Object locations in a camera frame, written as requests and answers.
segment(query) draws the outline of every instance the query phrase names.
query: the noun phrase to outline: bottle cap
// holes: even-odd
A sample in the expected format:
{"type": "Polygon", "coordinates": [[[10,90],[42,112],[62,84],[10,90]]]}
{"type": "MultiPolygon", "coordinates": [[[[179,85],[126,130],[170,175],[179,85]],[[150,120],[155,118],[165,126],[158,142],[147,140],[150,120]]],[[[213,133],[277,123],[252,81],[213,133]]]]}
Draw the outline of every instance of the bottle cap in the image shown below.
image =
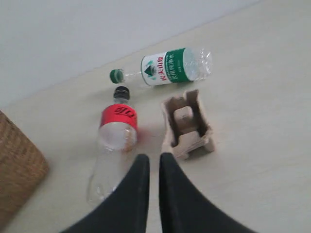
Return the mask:
{"type": "Polygon", "coordinates": [[[118,86],[113,94],[115,99],[130,99],[130,90],[125,86],[118,86]]]}
{"type": "Polygon", "coordinates": [[[113,69],[110,71],[110,80],[113,83],[122,83],[123,82],[123,72],[121,69],[113,69]]]}

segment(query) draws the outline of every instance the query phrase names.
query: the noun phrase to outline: black bottle cap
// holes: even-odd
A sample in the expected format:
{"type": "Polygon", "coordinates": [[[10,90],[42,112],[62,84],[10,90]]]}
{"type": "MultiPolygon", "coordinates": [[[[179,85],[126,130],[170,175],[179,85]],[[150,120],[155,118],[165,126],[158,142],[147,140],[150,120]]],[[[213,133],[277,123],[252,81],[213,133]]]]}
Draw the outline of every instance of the black bottle cap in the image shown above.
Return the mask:
{"type": "Polygon", "coordinates": [[[115,99],[130,99],[130,90],[125,86],[118,86],[113,94],[115,99]]]}

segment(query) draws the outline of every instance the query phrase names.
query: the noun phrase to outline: wicker basket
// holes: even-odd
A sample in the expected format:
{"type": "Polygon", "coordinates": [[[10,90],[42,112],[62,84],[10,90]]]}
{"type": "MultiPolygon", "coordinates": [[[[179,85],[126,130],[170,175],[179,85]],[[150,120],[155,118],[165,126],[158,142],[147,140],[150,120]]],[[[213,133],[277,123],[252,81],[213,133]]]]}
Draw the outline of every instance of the wicker basket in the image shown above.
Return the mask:
{"type": "Polygon", "coordinates": [[[31,196],[48,170],[41,152],[0,111],[0,231],[31,196]]]}

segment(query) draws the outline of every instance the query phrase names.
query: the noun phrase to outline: white wall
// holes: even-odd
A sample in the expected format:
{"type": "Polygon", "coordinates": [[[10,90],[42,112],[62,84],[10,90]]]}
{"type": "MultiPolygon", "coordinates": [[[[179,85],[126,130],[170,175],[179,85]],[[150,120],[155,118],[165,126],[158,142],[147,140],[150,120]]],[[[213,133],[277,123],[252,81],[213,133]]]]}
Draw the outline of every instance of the white wall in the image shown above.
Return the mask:
{"type": "Polygon", "coordinates": [[[1,0],[0,107],[257,0],[1,0]]]}

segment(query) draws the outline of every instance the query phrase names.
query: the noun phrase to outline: plastic bottle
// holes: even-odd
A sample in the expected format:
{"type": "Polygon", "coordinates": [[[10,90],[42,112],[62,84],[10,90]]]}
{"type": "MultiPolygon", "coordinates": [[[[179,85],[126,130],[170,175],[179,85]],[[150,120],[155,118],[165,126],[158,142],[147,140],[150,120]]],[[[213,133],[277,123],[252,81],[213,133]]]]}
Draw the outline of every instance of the plastic bottle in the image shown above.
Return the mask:
{"type": "Polygon", "coordinates": [[[211,73],[211,54],[204,48],[183,48],[143,57],[139,65],[113,69],[113,83],[136,82],[138,86],[193,82],[211,73]]]}
{"type": "Polygon", "coordinates": [[[99,155],[90,177],[87,201],[100,204],[128,171],[137,142],[137,114],[128,101],[128,88],[119,86],[114,93],[114,104],[105,108],[98,130],[99,155]]]}

